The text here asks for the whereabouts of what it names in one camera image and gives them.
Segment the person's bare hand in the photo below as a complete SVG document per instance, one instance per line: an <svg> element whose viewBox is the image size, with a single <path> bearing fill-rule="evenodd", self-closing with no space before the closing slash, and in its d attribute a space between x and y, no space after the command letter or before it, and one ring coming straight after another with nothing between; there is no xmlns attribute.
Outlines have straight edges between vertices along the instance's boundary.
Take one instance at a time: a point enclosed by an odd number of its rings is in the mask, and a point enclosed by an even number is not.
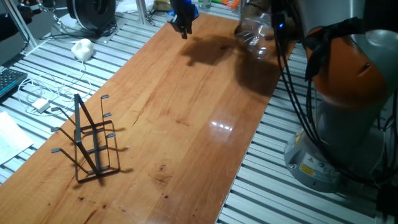
<svg viewBox="0 0 398 224"><path fill-rule="evenodd" d="M234 36L244 40L252 37L272 40L274 38L274 30L271 26L271 15L262 13L259 16L245 17L237 26Z"/></svg>

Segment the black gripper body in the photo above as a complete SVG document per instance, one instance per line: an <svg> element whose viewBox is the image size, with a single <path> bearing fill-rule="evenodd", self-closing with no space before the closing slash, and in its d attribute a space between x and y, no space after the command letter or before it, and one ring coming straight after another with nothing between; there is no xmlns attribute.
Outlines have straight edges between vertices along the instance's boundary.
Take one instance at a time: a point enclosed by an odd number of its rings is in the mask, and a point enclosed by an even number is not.
<svg viewBox="0 0 398 224"><path fill-rule="evenodd" d="M197 7L191 0L170 0L170 4L177 17L183 20L187 17L197 18Z"/></svg>

